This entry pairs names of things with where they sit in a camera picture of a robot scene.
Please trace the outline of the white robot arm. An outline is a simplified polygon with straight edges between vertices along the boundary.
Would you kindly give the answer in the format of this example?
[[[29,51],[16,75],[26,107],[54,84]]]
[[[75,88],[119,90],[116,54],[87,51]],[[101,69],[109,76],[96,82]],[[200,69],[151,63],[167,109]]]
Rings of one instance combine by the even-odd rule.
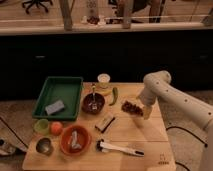
[[[157,97],[175,105],[207,134],[199,171],[213,171],[213,106],[170,85],[171,75],[162,70],[146,74],[139,99],[144,106],[152,106]]]

